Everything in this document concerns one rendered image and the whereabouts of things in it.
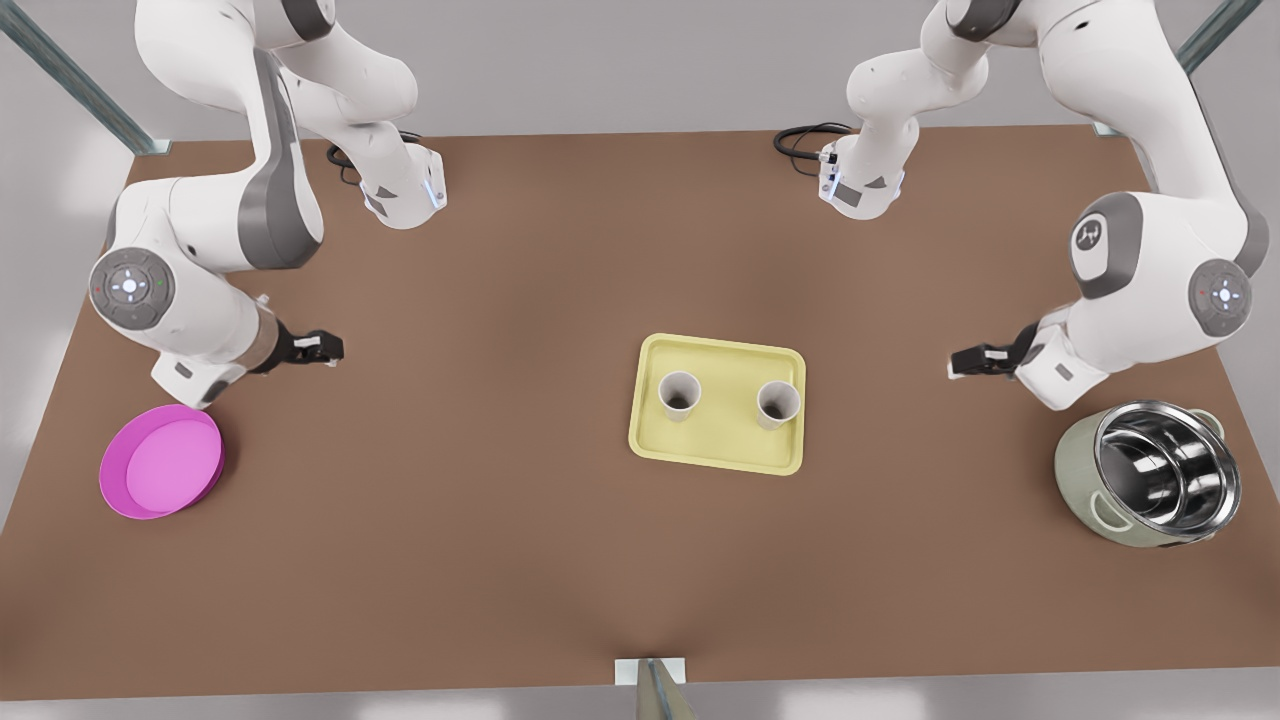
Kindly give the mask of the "pink round plate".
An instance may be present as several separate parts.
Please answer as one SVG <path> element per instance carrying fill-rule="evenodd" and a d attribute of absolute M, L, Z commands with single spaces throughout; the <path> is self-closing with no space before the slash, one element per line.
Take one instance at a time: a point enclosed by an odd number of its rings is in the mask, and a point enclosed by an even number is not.
<path fill-rule="evenodd" d="M 157 519 L 197 503 L 220 479 L 221 432 L 205 411 L 180 404 L 151 409 L 123 425 L 104 451 L 99 488 L 116 514 Z"/>

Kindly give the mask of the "pale green steel pot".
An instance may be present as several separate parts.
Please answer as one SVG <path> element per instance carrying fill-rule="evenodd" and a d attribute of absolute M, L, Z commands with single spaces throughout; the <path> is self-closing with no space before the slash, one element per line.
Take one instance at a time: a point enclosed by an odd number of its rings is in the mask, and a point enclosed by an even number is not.
<path fill-rule="evenodd" d="M 1164 401 L 1132 401 L 1074 423 L 1056 446 L 1053 470 L 1085 527 L 1135 548 L 1210 539 L 1242 501 L 1221 421 Z"/>

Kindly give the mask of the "yellow rectangular tray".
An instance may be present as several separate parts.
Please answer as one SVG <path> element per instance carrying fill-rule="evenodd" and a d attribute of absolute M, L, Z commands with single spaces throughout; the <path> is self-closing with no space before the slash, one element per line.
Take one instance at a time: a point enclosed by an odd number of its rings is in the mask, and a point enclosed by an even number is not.
<path fill-rule="evenodd" d="M 660 378 L 689 372 L 701 398 L 685 421 L 667 419 Z M 771 380 L 799 388 L 803 409 L 777 430 L 756 423 L 756 393 Z M 791 348 L 655 333 L 640 348 L 628 423 L 630 448 L 640 457 L 735 471 L 788 477 L 803 464 L 806 364 Z"/>

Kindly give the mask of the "white IKEA cup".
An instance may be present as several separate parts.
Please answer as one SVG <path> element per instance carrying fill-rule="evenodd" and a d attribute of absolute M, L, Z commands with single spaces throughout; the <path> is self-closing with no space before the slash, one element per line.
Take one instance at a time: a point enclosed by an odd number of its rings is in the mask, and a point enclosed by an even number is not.
<path fill-rule="evenodd" d="M 689 372 L 671 372 L 660 378 L 658 396 L 671 421 L 685 421 L 701 398 L 701 384 Z"/>
<path fill-rule="evenodd" d="M 767 382 L 756 393 L 756 423 L 765 430 L 780 429 L 794 420 L 801 409 L 803 395 L 788 382 Z"/>

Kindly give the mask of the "silver frame post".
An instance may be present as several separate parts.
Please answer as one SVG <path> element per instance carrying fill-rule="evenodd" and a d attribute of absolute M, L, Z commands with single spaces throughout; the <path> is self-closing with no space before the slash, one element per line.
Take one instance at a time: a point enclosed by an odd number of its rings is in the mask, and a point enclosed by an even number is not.
<path fill-rule="evenodd" d="M 614 660 L 614 684 L 635 687 L 635 720 L 698 720 L 685 682 L 685 657 Z"/>
<path fill-rule="evenodd" d="M 1196 31 L 1175 50 L 1175 58 L 1184 73 L 1190 78 L 1262 6 L 1263 1 L 1220 0 Z"/>
<path fill-rule="evenodd" d="M 136 156 L 169 154 L 172 142 L 146 132 L 15 0 L 0 0 L 0 31 Z"/>

